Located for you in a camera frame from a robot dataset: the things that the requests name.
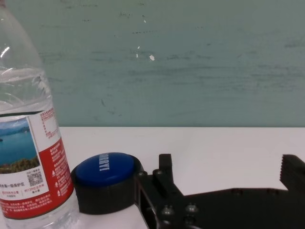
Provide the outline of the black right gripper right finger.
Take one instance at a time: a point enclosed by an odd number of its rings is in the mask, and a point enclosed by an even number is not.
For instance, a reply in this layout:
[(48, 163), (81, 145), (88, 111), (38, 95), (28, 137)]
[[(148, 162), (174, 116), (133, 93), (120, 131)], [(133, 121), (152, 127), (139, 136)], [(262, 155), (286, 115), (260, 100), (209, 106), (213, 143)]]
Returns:
[(305, 163), (295, 155), (283, 155), (280, 181), (291, 192), (305, 192)]

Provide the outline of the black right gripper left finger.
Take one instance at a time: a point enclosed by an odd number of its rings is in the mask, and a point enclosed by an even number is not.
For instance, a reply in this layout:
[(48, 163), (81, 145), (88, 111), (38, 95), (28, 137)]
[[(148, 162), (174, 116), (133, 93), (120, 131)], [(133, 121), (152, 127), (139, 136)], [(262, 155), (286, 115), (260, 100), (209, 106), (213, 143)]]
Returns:
[(159, 168), (134, 178), (135, 204), (149, 229), (196, 229), (196, 211), (173, 181), (172, 156), (159, 155)]

